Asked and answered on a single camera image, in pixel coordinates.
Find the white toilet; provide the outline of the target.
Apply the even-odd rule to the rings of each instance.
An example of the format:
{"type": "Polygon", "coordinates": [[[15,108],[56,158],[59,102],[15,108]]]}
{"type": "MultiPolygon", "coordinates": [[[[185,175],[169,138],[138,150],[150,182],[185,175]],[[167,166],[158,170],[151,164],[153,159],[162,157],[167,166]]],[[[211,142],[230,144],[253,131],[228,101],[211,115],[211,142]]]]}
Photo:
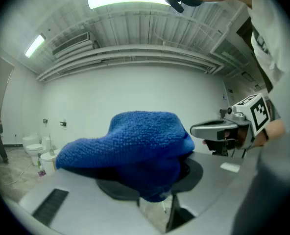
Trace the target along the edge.
{"type": "Polygon", "coordinates": [[[25,151],[31,157],[33,165],[38,165],[39,154],[44,154],[50,150],[50,138],[43,137],[41,143],[29,144],[25,147],[25,151]]]}
{"type": "Polygon", "coordinates": [[[37,133],[32,133],[29,136],[23,137],[22,138],[22,143],[23,143],[23,148],[24,148],[25,153],[28,153],[28,150],[27,150],[26,147],[29,146],[29,145],[36,145],[35,150],[40,150],[41,149],[41,147],[40,147],[40,139],[39,139],[39,136],[38,136],[37,133]]]}

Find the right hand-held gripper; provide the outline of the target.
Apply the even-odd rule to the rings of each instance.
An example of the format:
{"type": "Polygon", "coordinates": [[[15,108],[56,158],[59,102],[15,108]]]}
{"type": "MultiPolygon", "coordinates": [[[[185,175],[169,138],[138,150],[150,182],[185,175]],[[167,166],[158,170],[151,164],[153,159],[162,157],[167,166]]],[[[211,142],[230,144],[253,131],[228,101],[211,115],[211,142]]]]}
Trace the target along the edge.
{"type": "Polygon", "coordinates": [[[220,110],[221,119],[195,124],[190,134],[205,140],[223,140],[217,154],[228,156],[231,149],[247,151],[254,147],[257,135],[270,123],[270,114],[262,93],[253,94],[220,110]]]}

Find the person's right forearm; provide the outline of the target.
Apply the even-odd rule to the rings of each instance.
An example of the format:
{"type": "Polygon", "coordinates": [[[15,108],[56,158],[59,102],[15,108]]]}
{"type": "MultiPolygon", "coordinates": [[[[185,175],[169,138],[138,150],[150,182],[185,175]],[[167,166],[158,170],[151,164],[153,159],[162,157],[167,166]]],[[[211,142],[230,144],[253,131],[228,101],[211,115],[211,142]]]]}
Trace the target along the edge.
{"type": "Polygon", "coordinates": [[[254,147],[264,146],[269,140],[282,137],[286,133],[281,119],[271,121],[255,138],[254,147]]]}

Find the white ceiling air conditioner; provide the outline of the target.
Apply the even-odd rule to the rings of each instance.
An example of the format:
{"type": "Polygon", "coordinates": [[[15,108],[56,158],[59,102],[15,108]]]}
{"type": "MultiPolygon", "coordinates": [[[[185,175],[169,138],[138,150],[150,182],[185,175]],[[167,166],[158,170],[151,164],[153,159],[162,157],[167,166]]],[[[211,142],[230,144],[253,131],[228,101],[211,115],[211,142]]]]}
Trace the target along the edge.
{"type": "Polygon", "coordinates": [[[96,38],[91,32],[85,32],[62,43],[52,51],[54,58],[60,58],[74,50],[92,45],[96,38]]]}

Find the white bucket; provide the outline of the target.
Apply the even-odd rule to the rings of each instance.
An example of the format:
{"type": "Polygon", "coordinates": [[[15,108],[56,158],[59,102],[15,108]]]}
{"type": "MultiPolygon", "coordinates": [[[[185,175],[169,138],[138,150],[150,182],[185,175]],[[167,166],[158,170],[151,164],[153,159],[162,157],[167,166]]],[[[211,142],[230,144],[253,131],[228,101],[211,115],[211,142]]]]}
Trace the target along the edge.
{"type": "Polygon", "coordinates": [[[46,175],[50,176],[56,171],[55,160],[60,152],[60,149],[54,150],[54,154],[51,155],[49,152],[44,153],[40,156],[43,169],[46,175]]]}

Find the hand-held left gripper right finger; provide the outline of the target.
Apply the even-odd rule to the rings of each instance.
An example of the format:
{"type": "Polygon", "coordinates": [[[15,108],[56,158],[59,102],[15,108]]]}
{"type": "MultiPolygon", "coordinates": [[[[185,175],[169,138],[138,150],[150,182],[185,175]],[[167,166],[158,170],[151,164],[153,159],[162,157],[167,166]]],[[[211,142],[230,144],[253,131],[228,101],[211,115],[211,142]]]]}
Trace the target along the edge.
{"type": "Polygon", "coordinates": [[[260,148],[245,158],[195,152],[189,173],[173,185],[167,232],[231,232],[235,216],[257,173],[260,148]]]}

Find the blue microfibre cloth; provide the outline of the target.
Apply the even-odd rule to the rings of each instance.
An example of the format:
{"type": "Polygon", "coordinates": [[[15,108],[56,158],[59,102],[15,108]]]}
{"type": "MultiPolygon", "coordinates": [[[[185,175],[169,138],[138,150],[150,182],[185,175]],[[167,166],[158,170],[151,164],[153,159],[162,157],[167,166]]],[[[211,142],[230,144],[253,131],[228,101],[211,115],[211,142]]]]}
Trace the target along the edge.
{"type": "Polygon", "coordinates": [[[120,113],[101,138],[66,144],[55,166],[100,180],[117,181],[149,202],[162,202],[185,170],[195,145],[176,114],[120,113]]]}

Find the person's blue jeans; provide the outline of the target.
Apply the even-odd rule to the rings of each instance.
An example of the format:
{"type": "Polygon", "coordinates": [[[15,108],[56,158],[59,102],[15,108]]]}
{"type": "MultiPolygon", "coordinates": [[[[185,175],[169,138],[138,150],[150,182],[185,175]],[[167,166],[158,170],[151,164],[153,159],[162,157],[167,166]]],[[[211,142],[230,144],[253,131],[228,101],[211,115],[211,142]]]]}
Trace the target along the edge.
{"type": "Polygon", "coordinates": [[[284,235],[290,230],[290,144],[269,144],[234,219],[231,235],[284,235]]]}

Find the person's white shirt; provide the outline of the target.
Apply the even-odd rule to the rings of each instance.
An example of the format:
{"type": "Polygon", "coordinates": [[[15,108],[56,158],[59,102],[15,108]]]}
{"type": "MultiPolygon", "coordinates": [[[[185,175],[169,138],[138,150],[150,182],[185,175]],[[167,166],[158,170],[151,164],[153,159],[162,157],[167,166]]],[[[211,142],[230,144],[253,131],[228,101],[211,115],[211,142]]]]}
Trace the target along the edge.
{"type": "Polygon", "coordinates": [[[251,6],[244,5],[253,25],[251,43],[255,56],[273,86],[269,98],[279,112],[278,119],[281,119],[284,124],[285,134],[288,134],[290,133],[290,19],[277,0],[252,0],[251,6]]]}

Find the white ceiling pipes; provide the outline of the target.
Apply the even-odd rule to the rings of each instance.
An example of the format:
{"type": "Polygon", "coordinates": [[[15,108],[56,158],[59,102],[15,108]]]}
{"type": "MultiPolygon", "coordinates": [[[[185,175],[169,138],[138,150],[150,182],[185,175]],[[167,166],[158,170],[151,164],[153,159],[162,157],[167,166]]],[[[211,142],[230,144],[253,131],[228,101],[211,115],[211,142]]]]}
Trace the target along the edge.
{"type": "Polygon", "coordinates": [[[223,69],[223,62],[182,48],[163,45],[119,45],[94,49],[92,45],[73,46],[53,56],[52,65],[36,78],[49,82],[71,74],[123,64],[170,64],[194,68],[204,73],[215,74],[223,69]]]}

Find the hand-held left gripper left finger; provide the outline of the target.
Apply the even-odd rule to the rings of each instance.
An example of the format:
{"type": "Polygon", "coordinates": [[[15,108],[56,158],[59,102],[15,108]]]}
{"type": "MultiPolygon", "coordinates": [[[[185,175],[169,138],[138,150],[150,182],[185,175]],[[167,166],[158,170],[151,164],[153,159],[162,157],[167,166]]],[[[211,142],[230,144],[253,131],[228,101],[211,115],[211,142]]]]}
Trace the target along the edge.
{"type": "Polygon", "coordinates": [[[19,201],[28,213],[54,191],[67,196],[49,227],[64,235],[162,235],[169,220],[169,199],[163,203],[114,200],[95,179],[63,169],[40,182],[19,201]]]}

